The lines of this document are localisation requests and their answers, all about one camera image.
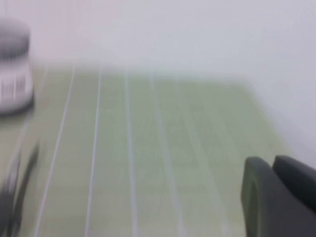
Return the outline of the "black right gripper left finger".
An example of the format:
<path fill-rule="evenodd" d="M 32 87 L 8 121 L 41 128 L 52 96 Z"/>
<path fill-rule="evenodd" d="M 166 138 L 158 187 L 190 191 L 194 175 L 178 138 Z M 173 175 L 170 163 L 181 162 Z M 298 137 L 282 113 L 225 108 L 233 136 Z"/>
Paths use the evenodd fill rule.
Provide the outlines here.
<path fill-rule="evenodd" d="M 241 205 L 248 237 L 314 237 L 316 220 L 272 219 L 272 165 L 260 157 L 244 163 Z"/>

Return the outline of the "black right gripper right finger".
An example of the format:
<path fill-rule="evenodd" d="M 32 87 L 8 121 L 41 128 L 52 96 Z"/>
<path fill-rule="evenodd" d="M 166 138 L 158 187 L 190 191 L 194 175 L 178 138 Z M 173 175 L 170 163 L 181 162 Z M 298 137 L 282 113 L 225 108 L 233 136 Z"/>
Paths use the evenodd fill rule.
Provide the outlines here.
<path fill-rule="evenodd" d="M 316 219 L 316 170 L 289 156 L 272 165 L 272 219 Z"/>

